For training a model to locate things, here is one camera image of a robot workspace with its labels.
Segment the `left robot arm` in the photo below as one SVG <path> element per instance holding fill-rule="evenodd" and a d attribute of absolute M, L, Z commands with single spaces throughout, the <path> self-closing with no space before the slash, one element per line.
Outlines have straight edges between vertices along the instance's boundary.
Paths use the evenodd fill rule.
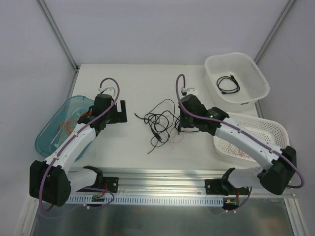
<path fill-rule="evenodd" d="M 56 151 L 43 161 L 34 161 L 30 166 L 31 197 L 61 207 L 71 193 L 85 188 L 99 191 L 103 188 L 101 169 L 84 166 L 70 173 L 70 167 L 82 151 L 106 128 L 108 124 L 126 123 L 126 102 L 109 94 L 98 94 L 92 106 L 78 119 L 76 126 Z"/>

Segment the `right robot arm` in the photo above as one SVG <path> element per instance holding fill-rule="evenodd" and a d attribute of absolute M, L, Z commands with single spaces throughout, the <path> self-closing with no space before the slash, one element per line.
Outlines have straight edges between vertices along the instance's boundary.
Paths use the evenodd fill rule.
<path fill-rule="evenodd" d="M 263 187 L 281 195 L 297 172 L 296 150 L 268 143 L 240 126 L 228 113 L 206 107 L 192 94 L 179 100 L 182 127 L 197 128 L 221 138 L 254 159 L 259 167 L 228 169 L 210 188 L 218 194 L 229 195 L 243 187 Z"/>

